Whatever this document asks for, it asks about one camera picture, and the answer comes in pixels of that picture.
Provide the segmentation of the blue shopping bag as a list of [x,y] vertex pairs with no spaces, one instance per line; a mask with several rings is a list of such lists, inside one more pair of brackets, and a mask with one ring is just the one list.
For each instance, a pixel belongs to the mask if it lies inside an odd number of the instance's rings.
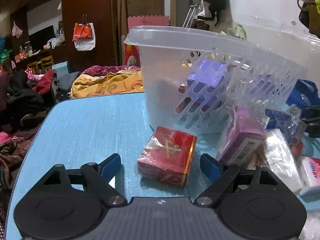
[[286,104],[296,105],[300,109],[319,106],[319,90],[316,84],[310,80],[298,79]]

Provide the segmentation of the dark red wooden wardrobe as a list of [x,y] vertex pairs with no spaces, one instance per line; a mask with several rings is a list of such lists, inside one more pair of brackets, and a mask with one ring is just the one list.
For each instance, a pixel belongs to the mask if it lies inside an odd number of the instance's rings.
[[[52,16],[57,7],[49,5],[52,0],[1,0],[1,36],[6,39],[12,55],[19,46],[29,40],[29,20],[42,20]],[[111,0],[61,0],[61,22],[65,44],[53,49],[56,63],[68,61],[73,70],[87,67],[115,66],[117,64],[115,38],[112,29]],[[90,51],[78,51],[72,40],[76,23],[86,20],[95,31],[95,47]]]

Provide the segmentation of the black television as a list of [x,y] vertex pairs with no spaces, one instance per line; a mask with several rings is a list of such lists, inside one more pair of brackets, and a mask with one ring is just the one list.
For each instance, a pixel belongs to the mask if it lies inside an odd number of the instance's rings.
[[53,25],[29,35],[30,44],[32,49],[35,51],[42,50],[43,46],[46,45],[47,42],[52,38],[55,38],[55,30]]

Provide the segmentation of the white red tissue pack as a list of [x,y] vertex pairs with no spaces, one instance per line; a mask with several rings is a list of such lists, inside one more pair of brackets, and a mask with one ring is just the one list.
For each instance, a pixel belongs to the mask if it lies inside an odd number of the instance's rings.
[[298,160],[300,178],[303,188],[301,196],[319,193],[320,188],[320,161],[318,158],[300,157]]

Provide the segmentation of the purple barcode box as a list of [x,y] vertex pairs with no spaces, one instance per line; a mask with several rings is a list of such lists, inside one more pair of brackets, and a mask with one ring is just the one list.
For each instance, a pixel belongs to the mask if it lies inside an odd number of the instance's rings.
[[246,107],[238,105],[221,133],[217,160],[225,165],[241,166],[265,138],[265,130],[257,118]]

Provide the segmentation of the orange white hanging bag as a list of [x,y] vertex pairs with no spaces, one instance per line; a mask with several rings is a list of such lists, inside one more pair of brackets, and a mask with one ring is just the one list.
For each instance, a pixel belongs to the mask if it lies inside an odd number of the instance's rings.
[[75,23],[72,41],[77,51],[92,51],[95,48],[94,25],[88,22],[87,15],[82,16],[80,23]]

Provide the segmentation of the green white shopping bag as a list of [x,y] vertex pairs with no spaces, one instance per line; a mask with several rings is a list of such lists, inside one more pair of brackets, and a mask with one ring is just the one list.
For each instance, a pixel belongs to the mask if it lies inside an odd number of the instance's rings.
[[226,34],[241,40],[247,40],[247,33],[244,27],[240,24],[236,25],[234,28],[228,28]]

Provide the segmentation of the purple Lux soap box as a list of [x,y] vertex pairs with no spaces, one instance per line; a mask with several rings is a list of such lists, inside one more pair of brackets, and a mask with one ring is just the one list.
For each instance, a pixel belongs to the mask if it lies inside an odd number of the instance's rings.
[[199,83],[193,88],[194,93],[198,93],[205,85],[209,85],[208,93],[212,92],[217,85],[224,80],[223,73],[226,70],[225,63],[215,63],[210,66],[212,61],[204,60],[199,65],[199,71],[210,69],[209,73],[201,77]]

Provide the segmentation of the pink foam mat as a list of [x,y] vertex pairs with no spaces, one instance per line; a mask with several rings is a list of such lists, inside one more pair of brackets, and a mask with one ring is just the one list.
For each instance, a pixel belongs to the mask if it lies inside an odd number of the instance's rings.
[[169,26],[170,20],[168,16],[132,16],[127,18],[128,29],[136,26]]

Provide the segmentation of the red gift box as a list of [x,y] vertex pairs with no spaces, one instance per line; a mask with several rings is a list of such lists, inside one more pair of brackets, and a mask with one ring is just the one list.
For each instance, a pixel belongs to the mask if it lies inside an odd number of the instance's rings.
[[158,126],[137,160],[144,178],[184,187],[196,148],[197,137]]

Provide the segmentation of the dark clothes pile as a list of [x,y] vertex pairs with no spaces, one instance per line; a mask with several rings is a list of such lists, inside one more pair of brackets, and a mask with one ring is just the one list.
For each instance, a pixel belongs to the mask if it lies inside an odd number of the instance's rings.
[[36,115],[48,113],[56,104],[56,71],[46,72],[34,87],[28,82],[28,75],[22,70],[12,75],[1,73],[1,131],[32,129],[44,120]]

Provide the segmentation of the teal box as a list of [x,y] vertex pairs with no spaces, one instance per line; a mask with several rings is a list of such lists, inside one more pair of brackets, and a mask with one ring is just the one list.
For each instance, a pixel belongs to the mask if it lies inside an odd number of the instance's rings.
[[54,64],[52,66],[52,69],[56,71],[57,78],[60,78],[64,75],[69,74],[69,62],[65,61],[65,62]]

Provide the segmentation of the white plastic laundry basket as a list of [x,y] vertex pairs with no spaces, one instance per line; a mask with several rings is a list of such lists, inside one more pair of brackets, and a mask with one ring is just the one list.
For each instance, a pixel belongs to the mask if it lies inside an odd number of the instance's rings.
[[233,108],[281,110],[306,69],[249,41],[211,31],[136,26],[149,125],[199,135],[223,129]]

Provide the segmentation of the yellow blanket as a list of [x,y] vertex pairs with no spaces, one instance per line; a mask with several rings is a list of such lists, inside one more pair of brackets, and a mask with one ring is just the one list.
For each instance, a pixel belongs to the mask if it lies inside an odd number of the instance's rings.
[[71,98],[143,92],[142,72],[140,70],[121,70],[105,76],[81,74],[72,84]]

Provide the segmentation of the brown hanging bag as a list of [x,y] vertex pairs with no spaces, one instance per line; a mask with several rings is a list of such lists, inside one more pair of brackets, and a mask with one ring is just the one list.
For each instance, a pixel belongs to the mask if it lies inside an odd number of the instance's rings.
[[319,38],[319,0],[303,2],[299,20],[308,28],[310,34]]

